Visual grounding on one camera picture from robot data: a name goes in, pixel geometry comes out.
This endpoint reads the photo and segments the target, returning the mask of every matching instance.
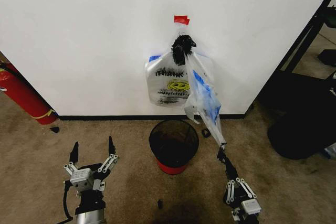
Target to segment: beige carpet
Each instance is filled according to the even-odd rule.
[[[203,125],[195,125],[200,147],[189,167],[171,176],[159,170],[148,143],[158,121],[57,121],[55,134],[2,93],[0,103],[0,223],[64,220],[62,181],[68,176],[62,166],[74,142],[79,165],[98,163],[108,154],[110,134],[120,159],[106,180],[109,223],[234,223],[222,203],[224,167],[215,141],[202,137]],[[302,161],[279,156],[266,135],[273,118],[257,105],[243,120],[222,120],[227,155],[263,208],[260,223],[336,223],[336,162],[319,154]],[[78,204],[72,188],[72,215]]]

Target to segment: black debris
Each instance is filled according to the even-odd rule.
[[[59,132],[59,127],[51,127],[50,130],[52,132],[58,133]]]
[[[161,199],[159,199],[159,200],[157,201],[157,203],[158,203],[158,208],[159,208],[159,209],[162,209],[162,208],[163,208],[163,201],[162,201]]]

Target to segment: clear plastic bag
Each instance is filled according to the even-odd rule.
[[[222,105],[214,91],[212,61],[193,52],[185,56],[185,64],[190,85],[185,113],[188,118],[197,123],[194,119],[194,112],[198,112],[217,144],[224,148],[226,142],[222,135],[219,118]]]
[[[336,143],[325,148],[325,151],[330,155],[331,158],[336,158]]]

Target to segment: red tape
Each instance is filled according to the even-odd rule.
[[[174,16],[174,22],[175,23],[181,23],[184,25],[188,25],[189,24],[190,19],[188,19],[188,16]]]

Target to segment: black baseboard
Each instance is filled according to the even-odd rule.
[[[222,114],[220,119],[243,119],[245,114]],[[111,120],[187,120],[186,115],[60,115],[61,120],[111,121]]]

